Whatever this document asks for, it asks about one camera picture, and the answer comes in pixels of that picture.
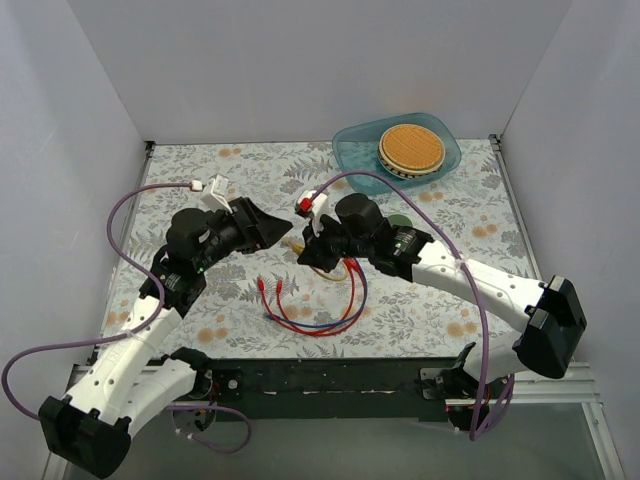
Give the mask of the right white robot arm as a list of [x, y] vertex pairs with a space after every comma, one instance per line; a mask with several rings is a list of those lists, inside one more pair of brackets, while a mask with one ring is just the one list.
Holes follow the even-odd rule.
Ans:
[[471, 342], [451, 368], [427, 380], [441, 395], [475, 397], [489, 383], [522, 371], [564, 377], [587, 326], [569, 280], [554, 276], [540, 282], [458, 259], [430, 234], [392, 225], [364, 194], [350, 194], [330, 207], [327, 195], [307, 191], [295, 210], [309, 221], [299, 264], [329, 272], [344, 258], [365, 259], [389, 277], [468, 302], [480, 299], [486, 310], [511, 327], [511, 333], [490, 342], [487, 354]]

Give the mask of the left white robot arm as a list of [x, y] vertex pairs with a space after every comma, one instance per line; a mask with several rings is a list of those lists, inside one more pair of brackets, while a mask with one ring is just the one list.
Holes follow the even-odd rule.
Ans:
[[173, 400], [205, 398], [211, 373], [172, 360], [143, 383], [138, 375], [164, 339], [184, 319], [206, 287], [205, 273], [234, 252], [251, 254], [277, 244], [290, 221], [240, 197], [228, 206], [175, 213], [165, 245], [156, 253], [151, 278], [140, 289], [126, 323], [64, 397], [48, 397], [38, 419], [49, 450], [105, 479], [125, 459], [133, 437]]

